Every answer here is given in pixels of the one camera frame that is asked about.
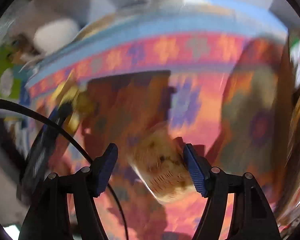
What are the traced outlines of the clear biscuit stick bag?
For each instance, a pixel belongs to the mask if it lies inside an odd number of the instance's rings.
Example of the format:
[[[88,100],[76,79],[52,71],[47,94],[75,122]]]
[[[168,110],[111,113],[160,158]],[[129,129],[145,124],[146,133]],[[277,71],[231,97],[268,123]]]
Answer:
[[[74,135],[83,119],[94,113],[96,103],[89,98],[86,90],[79,86],[75,74],[71,72],[68,78],[61,82],[51,96],[57,107],[70,103],[72,110],[66,117],[64,129]]]

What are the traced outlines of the yellow square pastry packet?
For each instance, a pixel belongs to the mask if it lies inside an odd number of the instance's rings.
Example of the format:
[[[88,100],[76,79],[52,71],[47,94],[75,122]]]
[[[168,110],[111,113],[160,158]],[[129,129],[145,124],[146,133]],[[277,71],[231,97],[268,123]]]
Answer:
[[[129,164],[162,204],[179,200],[194,191],[183,152],[165,125],[153,127],[142,135],[129,155]]]

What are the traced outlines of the green cover book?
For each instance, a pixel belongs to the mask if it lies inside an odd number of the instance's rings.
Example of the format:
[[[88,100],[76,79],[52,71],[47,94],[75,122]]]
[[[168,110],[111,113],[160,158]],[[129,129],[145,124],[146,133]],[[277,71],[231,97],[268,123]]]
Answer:
[[[14,74],[16,65],[12,63],[11,52],[0,46],[0,98],[18,101],[22,79]]]

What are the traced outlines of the white ribbed vase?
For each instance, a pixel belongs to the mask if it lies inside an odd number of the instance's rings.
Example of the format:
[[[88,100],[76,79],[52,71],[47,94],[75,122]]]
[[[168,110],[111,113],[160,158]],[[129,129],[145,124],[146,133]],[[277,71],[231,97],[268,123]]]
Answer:
[[[50,55],[71,43],[79,31],[76,21],[60,18],[40,26],[34,34],[33,45],[41,54]]]

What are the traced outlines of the gold ribbed bowl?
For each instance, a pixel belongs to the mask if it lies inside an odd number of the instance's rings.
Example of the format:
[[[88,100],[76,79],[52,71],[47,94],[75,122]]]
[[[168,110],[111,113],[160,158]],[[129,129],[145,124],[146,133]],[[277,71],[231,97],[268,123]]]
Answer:
[[[300,222],[300,33],[283,49],[277,85],[275,150],[282,153],[283,177],[275,217],[283,230]]]

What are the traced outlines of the floral woven tablecloth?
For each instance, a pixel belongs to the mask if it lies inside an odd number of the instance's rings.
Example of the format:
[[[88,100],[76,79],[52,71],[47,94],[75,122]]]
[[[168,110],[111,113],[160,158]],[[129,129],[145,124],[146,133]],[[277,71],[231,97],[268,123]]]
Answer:
[[[111,142],[119,148],[111,185],[123,209],[109,192],[95,201],[110,239],[190,239],[199,223],[206,200],[195,190],[162,204],[129,164],[135,144],[156,126],[225,172],[252,173],[276,205],[285,159],[273,142],[287,34],[239,16],[155,12],[40,63],[27,84],[32,107],[49,114],[53,92],[73,72],[96,103],[76,140],[91,157]]]

